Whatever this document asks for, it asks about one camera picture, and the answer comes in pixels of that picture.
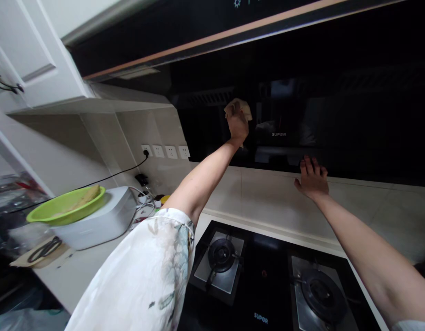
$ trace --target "white appliance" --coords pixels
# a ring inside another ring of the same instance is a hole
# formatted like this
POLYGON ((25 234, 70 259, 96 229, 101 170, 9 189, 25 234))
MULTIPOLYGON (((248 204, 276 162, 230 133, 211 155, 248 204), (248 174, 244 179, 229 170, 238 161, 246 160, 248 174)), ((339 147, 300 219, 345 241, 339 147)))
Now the white appliance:
POLYGON ((106 190, 104 206, 69 225, 51 227, 68 246, 76 250, 92 247, 122 235, 136 211, 136 200, 128 186, 106 190))

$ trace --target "supor logo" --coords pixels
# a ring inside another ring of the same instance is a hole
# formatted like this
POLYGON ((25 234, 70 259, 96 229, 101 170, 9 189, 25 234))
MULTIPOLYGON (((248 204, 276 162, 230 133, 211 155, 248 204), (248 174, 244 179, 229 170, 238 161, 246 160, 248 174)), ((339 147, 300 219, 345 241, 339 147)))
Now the supor logo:
POLYGON ((263 321, 263 323, 266 323, 266 324, 267 324, 267 318, 266 318, 266 317, 263 317, 263 316, 261 316, 260 314, 257 314, 257 313, 254 313, 254 317, 255 317, 257 320, 262 320, 262 321, 263 321))

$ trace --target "stove burner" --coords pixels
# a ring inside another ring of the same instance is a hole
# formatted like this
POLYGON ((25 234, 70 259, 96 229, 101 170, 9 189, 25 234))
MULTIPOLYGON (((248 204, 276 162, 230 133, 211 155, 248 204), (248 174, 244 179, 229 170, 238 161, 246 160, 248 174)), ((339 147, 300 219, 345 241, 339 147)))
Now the stove burner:
POLYGON ((235 260, 235 248, 232 242, 227 239, 218 239, 209 247, 209 265, 216 273, 228 271, 235 260))
POLYGON ((347 312, 346 300, 340 288, 324 272, 304 270, 301 289, 307 304, 319 318, 331 324, 343 319, 347 312))

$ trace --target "floral patterned shirt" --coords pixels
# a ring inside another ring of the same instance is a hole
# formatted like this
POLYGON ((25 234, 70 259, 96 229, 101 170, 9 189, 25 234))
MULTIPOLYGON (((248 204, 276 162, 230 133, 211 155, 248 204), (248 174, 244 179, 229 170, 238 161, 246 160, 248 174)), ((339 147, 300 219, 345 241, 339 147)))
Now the floral patterned shirt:
POLYGON ((189 217, 173 208, 158 211, 101 266, 66 331, 176 330, 194 249, 189 217))

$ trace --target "human hand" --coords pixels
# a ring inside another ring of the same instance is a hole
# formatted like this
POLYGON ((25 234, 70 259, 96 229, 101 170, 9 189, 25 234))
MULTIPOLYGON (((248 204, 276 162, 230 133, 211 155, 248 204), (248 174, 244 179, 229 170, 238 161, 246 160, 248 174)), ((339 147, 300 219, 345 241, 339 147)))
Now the human hand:
POLYGON ((231 139, 241 145, 249 134, 249 125, 243 110, 240 108, 240 103, 236 102, 226 107, 225 112, 231 139))
POLYGON ((328 195, 329 186, 327 184, 327 169, 323 166, 320 167, 316 158, 312 158, 312 162, 313 166, 310 163, 310 158, 304 155, 304 160, 300 162, 301 184, 298 179, 295 179, 294 185, 298 191, 315 200, 319 196, 328 195))

